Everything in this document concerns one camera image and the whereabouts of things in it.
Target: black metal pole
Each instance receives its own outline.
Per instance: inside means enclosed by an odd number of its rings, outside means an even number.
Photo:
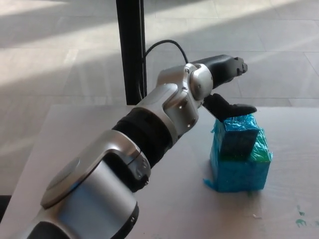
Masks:
[[[116,6],[126,103],[136,105],[147,95],[144,0],[116,0]]]

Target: blue plastic wrap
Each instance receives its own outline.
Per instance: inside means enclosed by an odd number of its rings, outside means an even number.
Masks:
[[[268,151],[265,132],[258,128],[254,117],[247,116],[246,122],[244,118],[229,119],[226,120],[225,124],[216,121],[214,126],[214,141],[210,153],[213,183],[209,180],[204,180],[204,182],[218,192],[255,191],[261,190],[265,186],[272,154]],[[258,129],[256,140],[248,157],[246,155],[221,154],[220,146],[224,143],[222,140],[225,140],[225,137],[221,137],[221,127],[227,129],[228,132]]]

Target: floor tile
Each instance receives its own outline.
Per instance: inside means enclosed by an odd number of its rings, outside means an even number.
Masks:
[[[318,0],[270,0],[282,19],[319,20]]]
[[[156,18],[218,18],[213,0],[157,0]]]
[[[61,17],[51,38],[52,48],[116,50],[119,45],[118,23],[106,17]]]
[[[308,20],[254,20],[267,51],[319,51],[319,27]]]
[[[11,105],[11,97],[0,95],[0,123],[4,118],[9,106]]]
[[[256,107],[289,107],[289,99],[281,98],[227,98],[231,104],[247,104]]]
[[[319,76],[301,52],[243,53],[248,72],[239,79],[244,98],[316,98]]]
[[[294,107],[319,107],[319,99],[289,99]]]
[[[0,49],[0,93],[61,95],[77,50]]]
[[[220,18],[279,18],[269,0],[215,0]]]
[[[2,0],[0,15],[91,16],[97,0]]]
[[[319,52],[305,52],[305,55],[310,61],[310,64],[313,66],[314,70],[319,75]]]
[[[53,36],[58,17],[8,16],[0,21],[0,47],[45,48]]]
[[[63,90],[65,96],[124,98],[122,58],[119,51],[81,50]]]
[[[188,31],[190,50],[264,50],[256,29],[247,20],[189,19]]]
[[[181,47],[187,47],[187,20],[186,19],[161,19],[147,18],[145,19],[145,38],[146,49],[154,43],[171,39],[177,41]],[[165,43],[157,46],[154,50],[176,50],[176,46]]]
[[[0,168],[1,195],[12,195],[23,168]]]

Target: cube wrapped in plastic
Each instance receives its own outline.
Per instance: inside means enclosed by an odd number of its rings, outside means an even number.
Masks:
[[[256,121],[251,120],[253,116],[247,116],[250,122],[254,122],[254,127],[257,127]],[[228,125],[222,125],[223,128],[242,127],[238,124],[237,120],[233,120],[234,124],[231,124],[231,120],[227,120]],[[247,156],[245,154],[222,154],[221,146],[227,147],[227,143],[224,143],[225,135],[221,127],[221,122],[216,120],[214,126],[214,140],[210,153],[210,162],[213,170],[213,182],[204,180],[206,185],[212,187],[218,192],[240,192],[240,191],[256,191],[264,188],[270,163],[272,161],[272,153],[269,152],[265,132],[263,129],[258,128],[258,134],[254,141],[252,150]],[[244,147],[245,143],[236,144],[236,141],[232,141],[232,147],[234,145],[241,145]]]
[[[216,120],[214,132],[222,156],[245,158],[253,150],[259,132],[253,115],[231,117],[224,122]]]

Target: tiled floor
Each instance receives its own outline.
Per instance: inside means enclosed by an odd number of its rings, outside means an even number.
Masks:
[[[147,46],[240,56],[232,103],[319,107],[319,0],[145,0]],[[164,44],[147,59],[183,64]],[[12,193],[52,104],[125,104],[115,0],[0,0],[0,194]]]

